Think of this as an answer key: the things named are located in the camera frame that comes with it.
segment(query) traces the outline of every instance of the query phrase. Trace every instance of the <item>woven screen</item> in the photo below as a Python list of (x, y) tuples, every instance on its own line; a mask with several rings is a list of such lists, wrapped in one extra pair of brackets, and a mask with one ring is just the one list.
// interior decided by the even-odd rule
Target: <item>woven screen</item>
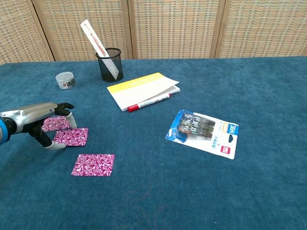
[(219, 57), (298, 56), (307, 45), (307, 0), (232, 0)]
[(94, 48), (80, 27), (85, 19), (88, 19), (104, 47), (119, 48), (122, 51), (121, 58), (127, 58), (120, 0), (33, 2), (57, 61), (97, 60)]
[(0, 1), (0, 64), (50, 61), (25, 0)]
[(135, 29), (131, 34), (134, 58), (209, 57), (218, 0), (132, 2), (130, 24)]

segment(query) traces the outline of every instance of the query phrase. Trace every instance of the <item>notebook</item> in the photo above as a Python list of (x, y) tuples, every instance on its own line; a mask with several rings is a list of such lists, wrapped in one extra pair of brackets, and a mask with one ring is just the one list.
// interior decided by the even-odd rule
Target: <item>notebook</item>
[(134, 80), (107, 87), (122, 111), (129, 106), (151, 99), (163, 93), (180, 92), (176, 86), (179, 81), (163, 76), (161, 73), (150, 74)]

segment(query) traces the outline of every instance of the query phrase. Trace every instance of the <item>pen holder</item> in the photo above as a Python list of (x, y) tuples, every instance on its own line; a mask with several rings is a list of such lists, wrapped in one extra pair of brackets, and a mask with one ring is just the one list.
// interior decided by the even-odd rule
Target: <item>pen holder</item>
[(109, 57), (100, 57), (96, 53), (102, 80), (106, 82), (122, 80), (124, 74), (120, 59), (121, 50), (117, 48), (106, 48), (106, 51)]

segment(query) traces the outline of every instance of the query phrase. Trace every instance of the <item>blue table surface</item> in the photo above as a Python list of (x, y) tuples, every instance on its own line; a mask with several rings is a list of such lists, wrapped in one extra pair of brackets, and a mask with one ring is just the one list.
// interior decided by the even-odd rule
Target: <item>blue table surface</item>
[[(121, 112), (97, 61), (0, 66), (0, 111), (69, 102), (84, 147), (0, 146), (0, 229), (307, 229), (307, 58), (123, 60), (120, 82), (160, 72), (180, 93)], [(61, 90), (55, 76), (73, 72)], [(239, 124), (234, 160), (165, 139), (180, 109)], [(48, 132), (53, 138), (55, 132)], [(110, 177), (71, 176), (79, 154), (115, 154)]]

